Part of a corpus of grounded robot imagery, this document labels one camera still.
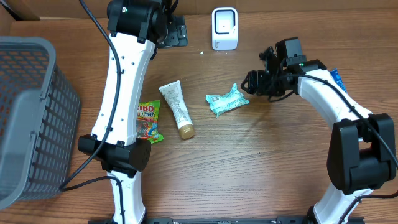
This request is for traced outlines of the teal tissue packet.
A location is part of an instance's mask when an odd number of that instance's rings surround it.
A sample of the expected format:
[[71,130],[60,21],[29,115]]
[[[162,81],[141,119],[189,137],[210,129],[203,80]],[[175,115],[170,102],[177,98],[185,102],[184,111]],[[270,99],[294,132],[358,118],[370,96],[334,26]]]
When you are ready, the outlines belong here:
[[249,104],[249,100],[244,98],[244,95],[238,90],[236,83],[233,84],[229,93],[224,95],[206,95],[206,101],[210,105],[210,110],[217,118],[229,110]]

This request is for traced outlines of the blue snack bar wrapper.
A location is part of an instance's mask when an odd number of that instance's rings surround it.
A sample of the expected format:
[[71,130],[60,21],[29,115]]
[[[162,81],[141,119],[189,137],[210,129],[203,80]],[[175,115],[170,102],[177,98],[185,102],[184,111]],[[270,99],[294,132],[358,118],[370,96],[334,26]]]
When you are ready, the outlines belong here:
[[334,79],[335,83],[346,93],[347,91],[345,88],[345,84],[341,79],[339,71],[337,69],[333,69],[332,71],[330,71],[330,74],[331,74],[332,78]]

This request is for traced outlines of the green gummy candy bag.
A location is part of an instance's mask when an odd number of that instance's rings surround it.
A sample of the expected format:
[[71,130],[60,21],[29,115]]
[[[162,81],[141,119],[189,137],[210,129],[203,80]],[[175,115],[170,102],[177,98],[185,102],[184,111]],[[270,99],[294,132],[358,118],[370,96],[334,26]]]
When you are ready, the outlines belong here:
[[159,100],[139,103],[136,122],[138,138],[148,140],[152,144],[164,140],[163,135],[158,131],[159,111]]

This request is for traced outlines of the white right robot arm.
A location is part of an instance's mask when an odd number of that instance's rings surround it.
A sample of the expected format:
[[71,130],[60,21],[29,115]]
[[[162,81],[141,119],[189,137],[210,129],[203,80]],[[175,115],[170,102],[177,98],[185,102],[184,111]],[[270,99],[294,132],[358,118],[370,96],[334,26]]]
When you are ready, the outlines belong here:
[[308,209],[303,223],[349,223],[349,216],[364,199],[396,198],[397,193],[373,193],[397,173],[391,117],[374,114],[355,102],[319,60],[308,61],[302,54],[280,57],[272,47],[259,58],[264,69],[248,72],[242,90],[267,96],[270,102],[301,96],[331,128],[326,161],[331,184]]

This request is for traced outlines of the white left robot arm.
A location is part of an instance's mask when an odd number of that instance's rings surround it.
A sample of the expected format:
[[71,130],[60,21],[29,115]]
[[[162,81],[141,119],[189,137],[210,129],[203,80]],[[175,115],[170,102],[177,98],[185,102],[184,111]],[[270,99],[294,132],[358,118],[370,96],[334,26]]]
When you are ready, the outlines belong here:
[[174,16],[177,1],[112,0],[108,25],[109,67],[98,118],[78,150],[100,161],[111,182],[115,211],[110,223],[142,223],[146,208],[141,176],[151,143],[137,136],[136,118],[149,62],[157,49],[187,45],[185,19]]

